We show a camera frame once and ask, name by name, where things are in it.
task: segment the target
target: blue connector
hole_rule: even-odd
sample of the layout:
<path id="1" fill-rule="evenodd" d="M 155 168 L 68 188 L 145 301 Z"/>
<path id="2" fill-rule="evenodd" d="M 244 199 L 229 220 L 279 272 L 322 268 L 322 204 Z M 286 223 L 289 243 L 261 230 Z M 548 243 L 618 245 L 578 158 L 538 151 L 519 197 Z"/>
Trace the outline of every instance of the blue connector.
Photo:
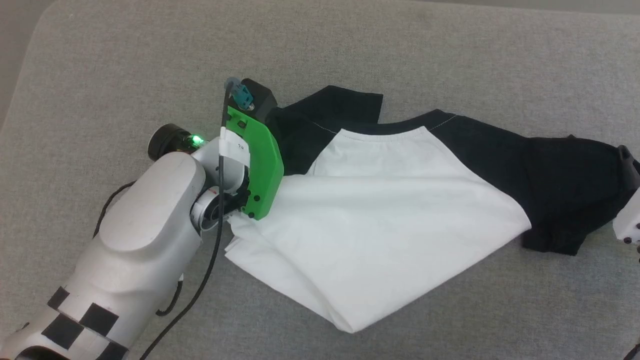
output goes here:
<path id="1" fill-rule="evenodd" d="M 231 88 L 231 96 L 234 97 L 236 104 L 242 110 L 253 110 L 253 95 L 249 92 L 246 86 L 242 85 L 237 78 L 228 78 L 225 81 L 225 89 L 228 84 L 232 83 L 234 86 Z"/>

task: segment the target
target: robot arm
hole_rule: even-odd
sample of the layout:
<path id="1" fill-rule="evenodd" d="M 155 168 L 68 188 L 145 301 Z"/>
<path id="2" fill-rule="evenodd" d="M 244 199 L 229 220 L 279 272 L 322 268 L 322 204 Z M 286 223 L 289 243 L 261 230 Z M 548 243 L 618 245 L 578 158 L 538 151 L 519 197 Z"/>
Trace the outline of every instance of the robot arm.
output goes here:
<path id="1" fill-rule="evenodd" d="M 243 98 L 246 109 L 227 107 L 225 99 L 227 128 L 219 138 L 206 142 L 172 124 L 156 132 L 149 143 L 156 162 L 106 213 L 39 315 L 0 345 L 0 359 L 125 359 L 175 289 L 201 233 L 218 225 L 219 197 L 256 219 L 267 214 L 284 171 L 275 139 L 252 116 L 266 116 L 275 100 L 263 86 L 244 83 L 271 98 Z"/>

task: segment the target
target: raglan t-shirt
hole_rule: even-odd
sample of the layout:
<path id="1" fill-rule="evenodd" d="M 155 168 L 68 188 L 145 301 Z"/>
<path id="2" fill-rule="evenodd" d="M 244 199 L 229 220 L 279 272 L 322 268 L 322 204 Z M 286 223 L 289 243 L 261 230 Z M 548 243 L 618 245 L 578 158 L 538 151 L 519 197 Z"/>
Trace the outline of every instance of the raglan t-shirt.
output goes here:
<path id="1" fill-rule="evenodd" d="M 376 124 L 380 104 L 328 87 L 275 111 L 287 176 L 267 217 L 229 219 L 232 262 L 343 331 L 522 233 L 530 249 L 575 254 L 635 191 L 624 174 L 640 166 L 613 146 L 526 138 L 440 110 Z"/>

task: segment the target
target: white sticker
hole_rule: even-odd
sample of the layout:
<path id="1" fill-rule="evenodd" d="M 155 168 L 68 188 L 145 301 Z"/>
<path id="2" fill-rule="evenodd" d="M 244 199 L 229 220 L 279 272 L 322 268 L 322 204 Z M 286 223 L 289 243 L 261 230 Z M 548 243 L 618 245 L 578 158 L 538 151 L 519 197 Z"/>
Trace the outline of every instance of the white sticker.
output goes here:
<path id="1" fill-rule="evenodd" d="M 220 155 L 250 167 L 249 145 L 238 134 L 227 131 L 225 127 L 220 129 Z"/>

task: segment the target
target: gray fabric surface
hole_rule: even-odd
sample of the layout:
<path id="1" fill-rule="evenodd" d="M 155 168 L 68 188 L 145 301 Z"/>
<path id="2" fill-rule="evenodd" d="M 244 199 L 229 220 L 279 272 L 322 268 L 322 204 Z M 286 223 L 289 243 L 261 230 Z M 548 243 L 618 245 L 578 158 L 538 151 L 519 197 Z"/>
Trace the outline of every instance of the gray fabric surface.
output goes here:
<path id="1" fill-rule="evenodd" d="M 564 12 L 640 14 L 638 0 L 430 0 L 438 3 L 507 6 Z"/>
<path id="2" fill-rule="evenodd" d="M 216 135 L 228 76 L 270 86 L 280 104 L 334 84 L 385 94 L 385 122 L 441 108 L 523 135 L 625 143 L 640 156 L 639 58 L 640 18 L 618 15 L 395 1 L 56 1 L 0 133 L 0 336 L 69 276 L 106 197 L 150 165 L 157 127 Z M 189 266 L 178 308 L 211 250 L 208 241 Z M 640 335 L 637 258 L 610 226 L 576 257 L 513 241 L 349 335 L 220 257 L 151 358 L 620 359 Z M 168 321 L 151 322 L 132 358 Z"/>
<path id="3" fill-rule="evenodd" d="M 0 128 L 33 29 L 53 0 L 0 0 Z"/>

